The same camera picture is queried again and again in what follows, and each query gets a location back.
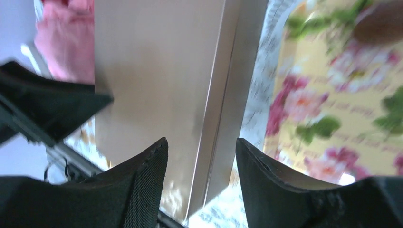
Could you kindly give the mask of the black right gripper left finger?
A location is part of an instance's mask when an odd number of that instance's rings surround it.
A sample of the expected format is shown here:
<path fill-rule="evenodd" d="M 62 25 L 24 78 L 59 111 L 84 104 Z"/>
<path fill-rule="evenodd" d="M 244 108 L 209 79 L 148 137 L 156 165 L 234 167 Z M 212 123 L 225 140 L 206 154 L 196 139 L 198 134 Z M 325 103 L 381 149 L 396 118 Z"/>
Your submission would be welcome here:
<path fill-rule="evenodd" d="M 161 138 L 140 154 L 83 182 L 52 185 L 0 179 L 3 228 L 154 228 L 168 162 Z"/>

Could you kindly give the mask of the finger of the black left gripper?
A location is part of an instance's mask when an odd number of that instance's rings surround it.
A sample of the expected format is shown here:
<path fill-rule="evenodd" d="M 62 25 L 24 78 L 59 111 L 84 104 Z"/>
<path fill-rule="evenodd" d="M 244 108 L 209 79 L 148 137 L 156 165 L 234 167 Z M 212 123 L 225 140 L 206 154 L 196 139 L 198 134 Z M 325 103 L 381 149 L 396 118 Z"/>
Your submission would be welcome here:
<path fill-rule="evenodd" d="M 10 61 L 0 67 L 0 142 L 20 133 L 53 147 L 112 102 L 93 85 L 48 79 Z"/>

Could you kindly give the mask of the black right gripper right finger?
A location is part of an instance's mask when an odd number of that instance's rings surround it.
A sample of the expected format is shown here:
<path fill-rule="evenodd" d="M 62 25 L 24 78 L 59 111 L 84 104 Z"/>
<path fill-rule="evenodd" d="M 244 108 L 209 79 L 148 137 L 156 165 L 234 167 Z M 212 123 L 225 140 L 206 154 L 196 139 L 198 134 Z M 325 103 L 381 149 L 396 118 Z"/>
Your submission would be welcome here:
<path fill-rule="evenodd" d="M 403 180 L 372 176 L 340 186 L 304 175 L 236 141 L 241 192 L 250 228 L 400 228 Z"/>

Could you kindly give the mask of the pink cloth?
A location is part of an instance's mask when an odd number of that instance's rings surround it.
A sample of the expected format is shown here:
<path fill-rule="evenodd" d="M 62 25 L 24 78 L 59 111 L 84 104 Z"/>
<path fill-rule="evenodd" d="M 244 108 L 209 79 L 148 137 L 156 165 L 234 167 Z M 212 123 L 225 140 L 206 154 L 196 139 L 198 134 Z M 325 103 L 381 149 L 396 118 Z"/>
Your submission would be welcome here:
<path fill-rule="evenodd" d="M 35 46 L 51 75 L 61 81 L 95 83 L 95 2 L 44 0 Z"/>

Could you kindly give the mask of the floral chocolate tray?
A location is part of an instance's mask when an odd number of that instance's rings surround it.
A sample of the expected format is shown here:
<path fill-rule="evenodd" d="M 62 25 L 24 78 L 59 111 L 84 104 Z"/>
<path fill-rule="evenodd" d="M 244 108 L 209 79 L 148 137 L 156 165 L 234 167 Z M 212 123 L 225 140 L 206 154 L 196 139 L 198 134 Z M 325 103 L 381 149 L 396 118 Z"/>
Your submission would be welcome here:
<path fill-rule="evenodd" d="M 403 44 L 352 37 L 375 0 L 305 0 L 285 14 L 263 152 L 348 185 L 403 173 Z"/>

